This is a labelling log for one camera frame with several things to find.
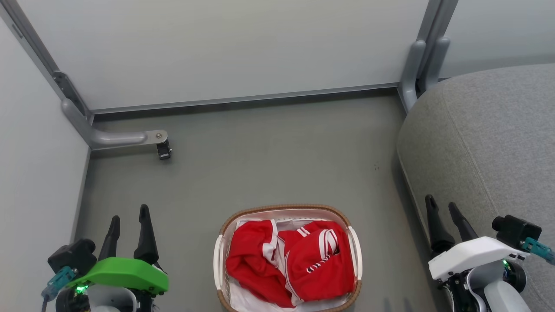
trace gray fabric upholstery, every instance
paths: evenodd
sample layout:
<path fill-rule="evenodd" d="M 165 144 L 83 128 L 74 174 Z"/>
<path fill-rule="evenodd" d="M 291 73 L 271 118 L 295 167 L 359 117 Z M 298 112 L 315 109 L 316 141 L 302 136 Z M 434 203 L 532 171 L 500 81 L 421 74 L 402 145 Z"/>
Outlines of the gray fabric upholstery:
<path fill-rule="evenodd" d="M 478 235 L 512 214 L 542 227 L 555 247 L 555 64 L 494 69 L 445 80 L 407 115 L 397 151 L 425 229 L 432 194 L 460 241 L 447 204 Z M 555 311 L 555 266 L 532 256 L 522 293 L 534 312 Z"/>

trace metal leg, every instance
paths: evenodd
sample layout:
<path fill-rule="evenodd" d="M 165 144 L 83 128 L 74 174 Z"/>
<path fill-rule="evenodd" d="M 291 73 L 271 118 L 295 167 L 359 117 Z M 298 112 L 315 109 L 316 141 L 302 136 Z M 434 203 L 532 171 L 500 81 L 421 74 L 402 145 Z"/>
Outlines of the metal leg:
<path fill-rule="evenodd" d="M 421 92 L 429 90 L 439 81 L 441 66 L 443 65 L 443 60 L 445 60 L 445 55 L 447 55 L 450 44 L 451 40 L 447 37 L 441 37 L 436 41 L 430 58 L 428 59 L 429 64 L 424 67 L 422 75 L 418 80 L 418 87 Z"/>
<path fill-rule="evenodd" d="M 401 82 L 397 88 L 399 96 L 403 102 L 403 106 L 407 112 L 412 108 L 417 100 L 416 74 L 418 73 L 418 68 L 420 67 L 420 62 L 422 61 L 425 49 L 426 42 L 424 40 L 418 40 L 411 45 L 407 62 L 405 63 L 405 69 L 403 70 L 403 75 L 401 76 Z"/>
<path fill-rule="evenodd" d="M 165 130 L 119 133 L 96 130 L 87 122 L 79 109 L 69 99 L 62 100 L 62 111 L 92 150 L 162 144 L 168 141 L 168 133 Z"/>

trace metal bracket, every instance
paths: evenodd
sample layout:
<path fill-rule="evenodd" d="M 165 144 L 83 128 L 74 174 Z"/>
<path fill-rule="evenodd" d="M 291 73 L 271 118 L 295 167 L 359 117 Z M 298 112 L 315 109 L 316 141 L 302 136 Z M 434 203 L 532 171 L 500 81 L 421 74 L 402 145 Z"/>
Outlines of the metal bracket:
<path fill-rule="evenodd" d="M 433 46 L 432 53 L 428 59 L 428 65 L 424 67 L 422 75 L 418 80 L 418 87 L 422 93 L 429 90 L 439 81 L 441 66 L 443 65 L 450 44 L 451 40 L 449 38 L 441 37 Z"/>
<path fill-rule="evenodd" d="M 412 108 L 418 99 L 416 97 L 416 77 L 425 49 L 426 42 L 424 40 L 415 41 L 411 45 L 405 69 L 403 69 L 403 74 L 401 75 L 401 82 L 397 87 L 406 112 Z"/>
<path fill-rule="evenodd" d="M 165 153 L 159 153 L 160 160 L 171 156 L 168 144 L 168 133 L 165 130 L 143 132 L 104 132 L 94 129 L 83 117 L 79 109 L 70 99 L 62 100 L 62 111 L 65 117 L 81 135 L 91 150 L 103 150 L 134 145 L 163 144 L 168 147 Z"/>
<path fill-rule="evenodd" d="M 54 71 L 52 73 L 52 78 L 54 78 L 54 81 L 58 84 L 58 87 L 60 88 L 60 90 L 62 90 L 64 96 L 71 100 L 73 104 L 77 107 L 77 109 L 79 109 L 81 114 L 85 116 L 88 121 L 90 121 L 93 115 L 73 86 L 73 83 L 71 83 L 71 80 L 69 80 L 67 74 L 62 71 Z"/>

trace brown woven basket rim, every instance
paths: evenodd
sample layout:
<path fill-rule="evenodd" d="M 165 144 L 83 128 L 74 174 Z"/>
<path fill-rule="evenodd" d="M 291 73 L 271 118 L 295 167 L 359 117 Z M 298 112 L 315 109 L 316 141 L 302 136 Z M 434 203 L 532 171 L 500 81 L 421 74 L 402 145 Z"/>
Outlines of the brown woven basket rim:
<path fill-rule="evenodd" d="M 239 212 L 233 214 L 232 216 L 230 216 L 226 220 L 224 225 L 221 227 L 220 235 L 224 235 L 225 231 L 227 230 L 227 228 L 231 224 L 231 222 L 233 222 L 235 219 L 237 219 L 238 217 L 241 217 L 243 215 L 257 213 L 257 212 L 265 212 L 265 211 L 269 211 L 269 210 L 289 210 L 289 209 L 321 209 L 321 210 L 327 210 L 329 212 L 332 212 L 332 213 L 336 214 L 338 217 L 340 217 L 341 220 L 343 220 L 343 222 L 345 222 L 345 224 L 348 227 L 351 226 L 351 223 L 349 222 L 347 217 L 342 212 L 335 209 L 334 207 L 327 206 L 327 205 L 318 205 L 318 204 L 285 204 L 285 205 L 262 206 L 262 207 L 245 209 L 245 210 L 239 211 Z M 331 309 L 326 309 L 326 310 L 320 310 L 318 312 L 341 312 L 341 311 L 345 311 L 346 309 L 348 309 L 355 302 L 356 298 L 359 296 L 361 288 L 362 288 L 362 280 L 357 280 L 355 282 L 355 290 L 352 292 L 352 295 L 349 297 L 347 302 L 345 302 L 344 304 L 342 304 L 338 307 L 331 308 Z M 237 310 L 233 309 L 231 307 L 231 305 L 225 300 L 223 291 L 218 290 L 217 292 L 218 292 L 218 299 L 220 299 L 221 305 L 227 311 L 229 311 L 229 312 L 238 312 Z"/>

